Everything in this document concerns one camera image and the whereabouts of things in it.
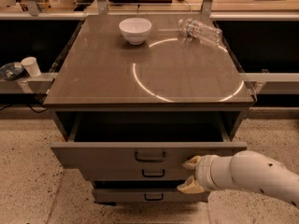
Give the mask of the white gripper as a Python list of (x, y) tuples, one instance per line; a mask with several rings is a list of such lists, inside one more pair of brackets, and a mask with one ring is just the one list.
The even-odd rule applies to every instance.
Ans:
[(177, 190), (185, 194), (199, 194), (205, 190), (228, 189), (233, 186), (230, 172), (232, 157), (206, 155), (202, 158), (196, 155), (182, 163), (188, 170), (195, 170), (195, 177), (191, 175)]

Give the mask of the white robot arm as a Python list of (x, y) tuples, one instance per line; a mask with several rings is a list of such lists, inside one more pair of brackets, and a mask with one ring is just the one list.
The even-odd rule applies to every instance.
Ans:
[(227, 157), (196, 155), (182, 166), (193, 171), (177, 186), (182, 193), (248, 190), (299, 207), (299, 175), (260, 153), (245, 150)]

